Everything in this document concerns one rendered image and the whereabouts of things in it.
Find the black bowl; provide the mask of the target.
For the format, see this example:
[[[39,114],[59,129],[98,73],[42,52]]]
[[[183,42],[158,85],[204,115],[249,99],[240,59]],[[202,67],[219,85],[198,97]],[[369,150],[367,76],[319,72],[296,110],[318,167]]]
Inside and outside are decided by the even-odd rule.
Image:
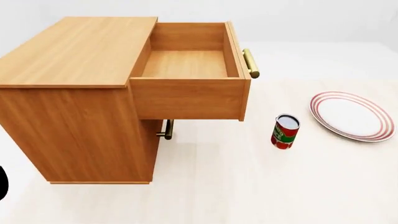
[[[9,190],[9,179],[6,171],[0,166],[0,201],[4,199]]]

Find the wooden cabinet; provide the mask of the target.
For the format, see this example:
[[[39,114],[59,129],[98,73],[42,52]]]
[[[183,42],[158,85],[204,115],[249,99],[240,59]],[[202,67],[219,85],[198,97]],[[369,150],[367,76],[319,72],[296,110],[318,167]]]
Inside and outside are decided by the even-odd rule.
[[[0,125],[52,184],[148,184],[131,74],[156,17],[65,17],[0,57]]]

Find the red tomato sauce can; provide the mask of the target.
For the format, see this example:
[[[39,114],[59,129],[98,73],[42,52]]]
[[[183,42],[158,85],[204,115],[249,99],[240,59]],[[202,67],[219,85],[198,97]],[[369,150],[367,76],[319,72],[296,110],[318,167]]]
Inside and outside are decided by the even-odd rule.
[[[275,118],[271,143],[278,149],[290,149],[300,128],[300,121],[291,114],[280,114]]]

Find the open wooden drawer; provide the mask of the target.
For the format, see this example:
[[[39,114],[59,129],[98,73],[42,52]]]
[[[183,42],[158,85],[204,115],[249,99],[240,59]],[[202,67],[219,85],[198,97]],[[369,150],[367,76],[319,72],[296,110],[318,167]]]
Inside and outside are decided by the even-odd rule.
[[[157,22],[129,78],[140,119],[245,117],[252,65],[231,22]]]

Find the white plate with red rings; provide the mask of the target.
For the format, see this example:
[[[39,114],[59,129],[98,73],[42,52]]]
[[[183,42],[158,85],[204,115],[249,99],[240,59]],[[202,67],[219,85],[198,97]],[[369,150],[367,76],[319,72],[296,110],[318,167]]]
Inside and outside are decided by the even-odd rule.
[[[327,130],[355,141],[387,141],[397,130],[386,110],[362,96],[343,91],[314,95],[309,111]]]

